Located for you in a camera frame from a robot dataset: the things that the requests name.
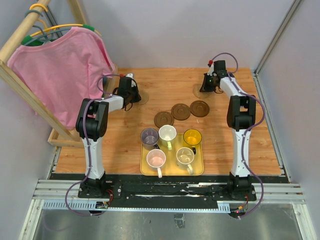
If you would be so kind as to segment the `woven rattan coaster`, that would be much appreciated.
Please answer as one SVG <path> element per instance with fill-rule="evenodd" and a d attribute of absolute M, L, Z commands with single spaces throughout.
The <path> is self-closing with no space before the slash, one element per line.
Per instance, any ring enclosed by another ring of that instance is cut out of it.
<path fill-rule="evenodd" d="M 138 105 L 144 105 L 149 101 L 149 94 L 147 92 L 140 92 L 141 100 L 137 103 Z"/>
<path fill-rule="evenodd" d="M 211 95 L 211 92 L 200 92 L 201 84 L 194 84 L 192 92 L 199 99 L 208 98 Z"/>

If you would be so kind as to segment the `brown wooden coaster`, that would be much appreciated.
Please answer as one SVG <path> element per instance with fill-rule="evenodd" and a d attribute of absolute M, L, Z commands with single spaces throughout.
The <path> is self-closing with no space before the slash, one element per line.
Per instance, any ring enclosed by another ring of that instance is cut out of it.
<path fill-rule="evenodd" d="M 210 112 L 209 105 L 202 100 L 196 100 L 192 102 L 189 108 L 190 112 L 198 118 L 203 118 L 207 116 Z"/>
<path fill-rule="evenodd" d="M 171 114 L 178 121 L 187 120 L 191 115 L 190 107 L 184 103 L 177 103 L 171 108 Z"/>
<path fill-rule="evenodd" d="M 161 128 L 164 125 L 172 126 L 174 120 L 173 115 L 168 111 L 160 111 L 154 116 L 154 124 L 158 128 Z"/>

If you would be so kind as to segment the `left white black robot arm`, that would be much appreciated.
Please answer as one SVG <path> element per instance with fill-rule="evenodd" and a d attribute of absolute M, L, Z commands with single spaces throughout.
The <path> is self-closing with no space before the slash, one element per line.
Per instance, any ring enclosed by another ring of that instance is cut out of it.
<path fill-rule="evenodd" d="M 108 126 L 110 112 L 132 106 L 142 100 L 134 75 L 119 77 L 119 85 L 104 98 L 82 101 L 75 129 L 83 142 L 86 160 L 84 180 L 80 183 L 78 197 L 102 198 L 107 193 L 106 171 L 102 160 L 102 142 Z"/>

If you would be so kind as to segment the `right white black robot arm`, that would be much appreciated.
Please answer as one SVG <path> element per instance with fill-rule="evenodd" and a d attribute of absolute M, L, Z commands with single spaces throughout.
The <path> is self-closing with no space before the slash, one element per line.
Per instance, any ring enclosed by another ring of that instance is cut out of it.
<path fill-rule="evenodd" d="M 256 194 L 248 166 L 251 127 L 256 122 L 256 101 L 243 91 L 234 75 L 227 71 L 224 60 L 210 60 L 208 66 L 199 91 L 209 93 L 220 90 L 229 99 L 226 122 L 233 137 L 233 163 L 227 187 L 223 191 L 232 200 L 247 197 L 254 201 Z"/>

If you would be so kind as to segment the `grey purple cup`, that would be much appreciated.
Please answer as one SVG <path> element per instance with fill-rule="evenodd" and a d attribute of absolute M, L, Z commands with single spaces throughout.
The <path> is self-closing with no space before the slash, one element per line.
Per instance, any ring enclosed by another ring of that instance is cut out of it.
<path fill-rule="evenodd" d="M 159 133 L 154 128 L 145 128 L 140 134 L 142 146 L 147 150 L 159 149 Z"/>

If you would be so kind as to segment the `yellow transparent cup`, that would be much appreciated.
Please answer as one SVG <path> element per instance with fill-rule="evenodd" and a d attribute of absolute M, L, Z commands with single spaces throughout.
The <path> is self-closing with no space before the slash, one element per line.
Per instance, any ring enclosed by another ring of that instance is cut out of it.
<path fill-rule="evenodd" d="M 183 146 L 190 148 L 194 154 L 197 153 L 197 146 L 202 142 L 202 134 L 197 129 L 188 129 L 184 132 L 183 136 Z"/>

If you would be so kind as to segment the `pink white mug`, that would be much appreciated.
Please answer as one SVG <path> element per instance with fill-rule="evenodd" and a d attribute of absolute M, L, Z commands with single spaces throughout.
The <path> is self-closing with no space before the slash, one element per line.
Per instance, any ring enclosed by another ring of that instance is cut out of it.
<path fill-rule="evenodd" d="M 166 155 L 160 149 L 153 149 L 148 152 L 146 162 L 148 166 L 157 173 L 158 178 L 162 178 L 162 169 L 166 164 Z"/>

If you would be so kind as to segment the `cream white mug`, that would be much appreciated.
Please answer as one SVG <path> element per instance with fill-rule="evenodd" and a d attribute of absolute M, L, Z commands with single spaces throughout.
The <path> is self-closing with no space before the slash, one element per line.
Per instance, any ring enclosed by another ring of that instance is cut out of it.
<path fill-rule="evenodd" d="M 194 174 L 192 163 L 195 159 L 194 152 L 188 147 L 181 147 L 176 152 L 176 165 L 187 171 L 190 175 Z"/>

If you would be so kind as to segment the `pink t-shirt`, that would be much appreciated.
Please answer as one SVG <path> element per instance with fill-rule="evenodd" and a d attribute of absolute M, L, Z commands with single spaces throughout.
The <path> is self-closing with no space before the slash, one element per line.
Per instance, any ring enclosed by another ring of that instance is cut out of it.
<path fill-rule="evenodd" d="M 76 125 L 83 99 L 101 98 L 100 78 L 115 70 L 102 38 L 83 27 L 51 43 L 21 45 L 7 66 L 68 130 Z"/>

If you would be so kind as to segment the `yellow plastic tray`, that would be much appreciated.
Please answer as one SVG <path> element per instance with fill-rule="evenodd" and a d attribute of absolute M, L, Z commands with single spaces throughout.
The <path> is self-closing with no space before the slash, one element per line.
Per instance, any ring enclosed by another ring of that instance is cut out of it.
<path fill-rule="evenodd" d="M 163 145 L 162 143 L 158 143 L 159 148 L 165 153 L 166 155 L 166 163 L 162 168 L 162 175 L 163 176 L 190 176 L 186 169 L 183 169 L 182 166 L 177 165 L 177 158 L 176 153 L 178 149 L 182 148 L 183 145 L 183 134 L 178 133 L 173 146 L 172 150 L 168 151 L 168 148 Z M 199 176 L 204 172 L 204 159 L 203 159 L 203 149 L 202 143 L 195 147 L 196 154 L 194 156 L 194 160 L 191 163 L 193 168 L 193 176 Z M 157 176 L 157 170 L 153 170 L 147 163 L 147 154 L 149 150 L 146 149 L 143 145 L 140 148 L 140 171 L 145 176 Z"/>

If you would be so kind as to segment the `wooden clothes rack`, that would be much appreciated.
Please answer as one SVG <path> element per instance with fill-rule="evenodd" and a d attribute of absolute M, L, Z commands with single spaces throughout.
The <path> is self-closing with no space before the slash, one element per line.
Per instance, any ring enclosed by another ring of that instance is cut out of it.
<path fill-rule="evenodd" d="M 39 0 L 32 6 L 36 12 L 26 15 L 21 24 L 13 32 L 0 50 L 0 78 L 7 83 L 36 113 L 38 113 L 52 127 L 48 142 L 57 147 L 82 148 L 83 144 L 79 135 L 73 130 L 69 131 L 62 123 L 45 107 L 37 96 L 23 83 L 23 81 L 7 66 L 7 62 L 21 41 L 27 35 L 40 14 L 46 10 L 49 0 Z"/>

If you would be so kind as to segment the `grey hanger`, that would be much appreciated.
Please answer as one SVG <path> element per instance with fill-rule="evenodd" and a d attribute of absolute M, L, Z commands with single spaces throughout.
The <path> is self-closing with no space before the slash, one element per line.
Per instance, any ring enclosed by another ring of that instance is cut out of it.
<path fill-rule="evenodd" d="M 43 14 L 41 12 L 39 12 L 38 10 L 35 10 L 35 7 L 40 7 L 42 8 L 45 12 L 48 12 L 48 8 L 45 7 L 44 5 L 35 3 L 33 5 L 30 6 L 29 11 L 26 13 L 25 16 L 29 15 L 30 13 L 37 13 L 39 16 L 43 16 Z M 61 32 L 64 31 L 68 31 L 71 29 L 71 26 L 56 26 L 56 27 L 52 27 L 51 29 L 48 29 L 46 27 L 46 24 L 43 24 L 45 29 L 43 29 L 42 27 L 38 26 L 38 25 L 33 25 L 33 28 L 37 28 L 39 30 L 39 33 L 35 34 L 34 37 L 36 37 L 38 35 L 37 38 L 33 38 L 31 35 L 29 36 L 29 40 L 26 41 L 23 45 L 24 46 L 28 46 L 28 45 L 34 45 L 33 42 L 41 42 L 43 45 L 45 43 L 50 43 L 54 37 L 54 34 L 60 34 Z"/>

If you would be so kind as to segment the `yellow green hanger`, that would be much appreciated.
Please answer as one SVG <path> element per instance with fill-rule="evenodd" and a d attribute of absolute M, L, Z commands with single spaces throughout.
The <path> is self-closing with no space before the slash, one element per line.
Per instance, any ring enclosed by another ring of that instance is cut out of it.
<path fill-rule="evenodd" d="M 57 37 L 60 38 L 61 36 L 59 36 L 59 34 L 70 30 L 72 27 L 89 29 L 101 37 L 102 35 L 100 32 L 98 32 L 93 26 L 87 24 L 85 13 L 80 1 L 68 0 L 67 2 L 70 7 L 71 13 L 76 20 L 76 23 L 56 24 L 48 27 L 42 19 L 38 18 L 37 22 L 42 23 L 43 27 L 33 25 L 32 27 L 38 29 L 38 31 L 25 36 L 20 44 L 24 46 L 40 46 L 44 43 L 52 42 L 53 40 L 55 40 L 54 35 L 57 35 Z"/>

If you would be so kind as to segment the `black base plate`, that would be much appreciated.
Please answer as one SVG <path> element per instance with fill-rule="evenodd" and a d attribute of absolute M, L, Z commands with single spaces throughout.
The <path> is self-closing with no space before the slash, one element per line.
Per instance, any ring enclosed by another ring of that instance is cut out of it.
<path fill-rule="evenodd" d="M 78 197 L 80 174 L 55 173 L 51 180 L 70 181 L 63 195 L 64 200 L 73 199 L 103 200 L 110 199 L 111 206 L 133 209 L 215 209 L 218 201 L 254 202 L 246 196 L 231 199 L 224 190 L 229 176 L 157 176 L 108 174 L 106 175 L 107 193 L 100 198 Z"/>

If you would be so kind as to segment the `aluminium frame rail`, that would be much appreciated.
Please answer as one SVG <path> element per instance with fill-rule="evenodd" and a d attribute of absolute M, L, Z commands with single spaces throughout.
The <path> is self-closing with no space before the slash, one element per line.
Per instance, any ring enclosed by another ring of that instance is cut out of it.
<path fill-rule="evenodd" d="M 254 80 L 254 84 L 260 97 L 261 102 L 264 105 L 265 109 L 265 122 L 268 127 L 268 132 L 273 144 L 274 152 L 277 158 L 279 169 L 281 170 L 281 174 L 279 175 L 282 178 L 287 178 L 287 182 L 289 184 L 292 183 L 292 178 L 290 173 L 287 171 L 287 163 L 286 159 L 283 158 L 283 151 L 281 150 L 280 143 L 277 138 L 277 133 L 274 128 L 274 121 L 272 119 L 272 115 L 269 111 L 268 101 L 265 96 L 265 91 L 262 86 L 262 73 L 263 70 L 268 63 L 270 57 L 274 53 L 279 44 L 281 38 L 283 37 L 284 33 L 286 32 L 288 26 L 292 22 L 293 18 L 295 17 L 296 13 L 299 11 L 299 8 L 303 4 L 303 0 L 293 0 L 289 9 L 287 10 L 286 14 L 284 15 L 283 20 L 281 21 L 279 27 L 277 28 L 275 34 L 273 35 L 270 43 L 268 44 L 264 54 L 262 55 L 257 67 L 252 71 L 252 77 Z"/>

